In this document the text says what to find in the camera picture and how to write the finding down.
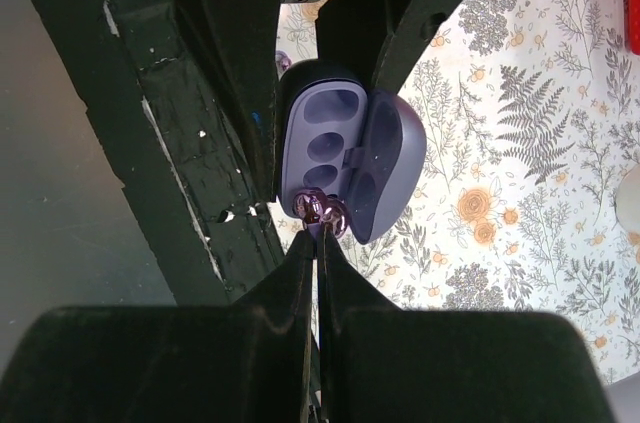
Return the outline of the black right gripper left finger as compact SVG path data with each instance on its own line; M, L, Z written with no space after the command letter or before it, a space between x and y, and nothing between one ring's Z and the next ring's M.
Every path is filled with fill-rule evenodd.
M314 242L225 307L63 307L1 380L5 422L304 422Z

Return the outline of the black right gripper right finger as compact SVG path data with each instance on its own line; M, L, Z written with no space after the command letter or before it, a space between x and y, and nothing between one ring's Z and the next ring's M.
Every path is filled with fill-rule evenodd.
M403 310L318 236L322 404L332 422L611 422L586 346L547 312Z

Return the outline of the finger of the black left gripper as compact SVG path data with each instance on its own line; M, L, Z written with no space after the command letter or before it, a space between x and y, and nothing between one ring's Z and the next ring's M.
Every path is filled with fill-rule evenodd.
M316 20L320 58L368 87L398 92L463 0L328 0Z
M173 0L179 34L228 118L260 199L275 197L282 109L275 64L281 0Z

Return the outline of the purple earbud charging case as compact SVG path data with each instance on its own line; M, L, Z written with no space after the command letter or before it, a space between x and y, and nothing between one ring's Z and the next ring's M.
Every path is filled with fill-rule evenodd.
M318 188L345 203L359 243L386 233L408 204L425 160L425 129L412 106L318 59L293 64L280 80L280 96L283 211L294 216L295 196Z

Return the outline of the floral table mat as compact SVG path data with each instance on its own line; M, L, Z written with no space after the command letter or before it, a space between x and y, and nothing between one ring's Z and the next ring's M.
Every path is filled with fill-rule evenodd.
M400 89L421 177L382 237L342 248L406 309L568 318L606 383L639 370L639 234L616 193L639 162L626 0L463 0Z

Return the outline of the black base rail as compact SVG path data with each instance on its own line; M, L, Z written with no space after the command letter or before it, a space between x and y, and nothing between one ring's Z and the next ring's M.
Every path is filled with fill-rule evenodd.
M31 0L178 304L241 298L283 258L173 0Z

